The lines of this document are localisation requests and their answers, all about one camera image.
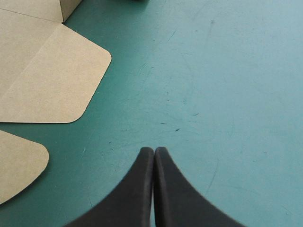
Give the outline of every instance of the teal floor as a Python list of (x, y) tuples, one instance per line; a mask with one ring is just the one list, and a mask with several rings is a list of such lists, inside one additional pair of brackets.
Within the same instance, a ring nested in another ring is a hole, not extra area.
[(140, 147), (166, 146), (234, 219), (301, 227), (302, 12), (302, 0), (84, 0), (66, 25), (112, 63), (78, 121), (0, 124), (50, 154), (0, 206), (0, 226), (60, 227), (102, 200)]

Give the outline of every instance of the cardboard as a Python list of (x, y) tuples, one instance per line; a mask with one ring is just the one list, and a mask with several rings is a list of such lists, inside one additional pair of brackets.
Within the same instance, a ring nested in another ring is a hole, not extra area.
[(81, 0), (0, 0), (0, 9), (55, 22), (64, 22)]
[(47, 163), (44, 146), (0, 131), (0, 204), (29, 186)]
[[(56, 1), (0, 0), (0, 7), (11, 10), (16, 2), (53, 6)], [(79, 2), (62, 0), (64, 14)], [(20, 9), (33, 13), (31, 7)], [(79, 119), (111, 62), (110, 53), (58, 22), (2, 9), (0, 21), (0, 122)]]

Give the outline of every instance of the cardboard flap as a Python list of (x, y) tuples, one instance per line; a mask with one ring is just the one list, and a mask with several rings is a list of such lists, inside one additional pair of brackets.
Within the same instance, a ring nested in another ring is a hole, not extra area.
[(61, 23), (4, 10), (0, 19), (0, 122), (80, 118), (111, 62), (109, 52)]
[(0, 9), (64, 22), (82, 0), (0, 0)]
[(0, 9), (63, 22), (60, 0), (0, 0)]
[(44, 146), (0, 131), (0, 204), (29, 186), (47, 163)]

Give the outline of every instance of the floor scratch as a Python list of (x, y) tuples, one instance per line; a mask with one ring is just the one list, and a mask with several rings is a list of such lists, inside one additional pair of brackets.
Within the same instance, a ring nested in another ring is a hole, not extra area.
[(88, 198), (89, 198), (90, 206), (93, 208), (93, 205), (91, 204), (91, 201), (90, 201), (90, 197), (89, 197), (89, 195), (87, 195), (87, 196), (88, 196)]
[(217, 172), (218, 172), (218, 166), (219, 166), (219, 159), (217, 159), (217, 166), (216, 166), (216, 169), (215, 169), (215, 171), (214, 171), (212, 180), (210, 181), (210, 183), (209, 183), (209, 185), (208, 185), (208, 188), (207, 188), (207, 190), (206, 190), (206, 195), (208, 194), (210, 188), (211, 188), (212, 185), (213, 185), (214, 179), (215, 179), (215, 177), (216, 177), (216, 175), (217, 175)]
[(170, 36), (170, 38), (168, 39), (168, 41), (166, 43), (168, 43), (170, 41), (170, 39), (174, 36), (174, 34), (176, 33), (176, 30), (177, 29), (175, 29), (175, 31), (173, 32), (173, 34)]

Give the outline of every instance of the brown cardboard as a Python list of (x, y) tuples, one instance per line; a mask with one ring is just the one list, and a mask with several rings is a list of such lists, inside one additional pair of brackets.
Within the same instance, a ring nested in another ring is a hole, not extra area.
[(60, 0), (63, 21), (66, 21), (82, 0)]
[(64, 22), (81, 0), (0, 0), (0, 9), (55, 22)]
[(0, 131), (0, 204), (29, 186), (47, 163), (44, 146)]
[[(8, 2), (15, 1), (0, 0), (0, 7), (13, 8)], [(79, 2), (62, 0), (69, 6), (67, 15)], [(58, 22), (2, 9), (0, 21), (0, 122), (80, 118), (111, 62), (110, 53)]]

